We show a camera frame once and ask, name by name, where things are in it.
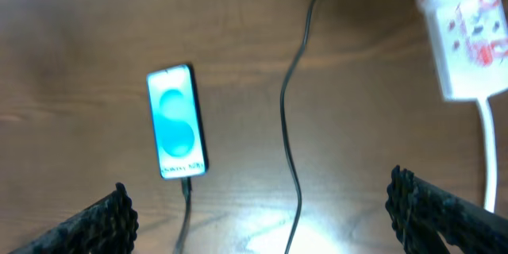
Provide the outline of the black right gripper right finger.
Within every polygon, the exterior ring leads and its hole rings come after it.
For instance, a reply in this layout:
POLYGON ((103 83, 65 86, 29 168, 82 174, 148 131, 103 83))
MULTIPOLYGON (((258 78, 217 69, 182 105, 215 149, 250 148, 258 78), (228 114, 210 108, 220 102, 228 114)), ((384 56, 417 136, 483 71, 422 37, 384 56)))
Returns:
POLYGON ((386 210, 406 253, 506 253, 507 220, 396 166, 386 210))

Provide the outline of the blue Galaxy smartphone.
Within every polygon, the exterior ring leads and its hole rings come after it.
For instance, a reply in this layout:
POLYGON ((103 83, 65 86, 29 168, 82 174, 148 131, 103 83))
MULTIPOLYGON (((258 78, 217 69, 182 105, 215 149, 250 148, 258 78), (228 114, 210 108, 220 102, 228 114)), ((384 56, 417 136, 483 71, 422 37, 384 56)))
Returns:
POLYGON ((154 71, 146 83, 161 177, 204 175, 209 159, 194 67, 181 63, 154 71))

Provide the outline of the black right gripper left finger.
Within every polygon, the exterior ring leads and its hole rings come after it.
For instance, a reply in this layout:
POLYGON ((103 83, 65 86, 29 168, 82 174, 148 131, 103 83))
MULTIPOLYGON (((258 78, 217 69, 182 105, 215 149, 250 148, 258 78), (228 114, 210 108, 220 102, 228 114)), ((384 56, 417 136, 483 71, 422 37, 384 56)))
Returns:
POLYGON ((13 254, 130 254, 138 214, 122 183, 85 210, 50 229, 13 254))

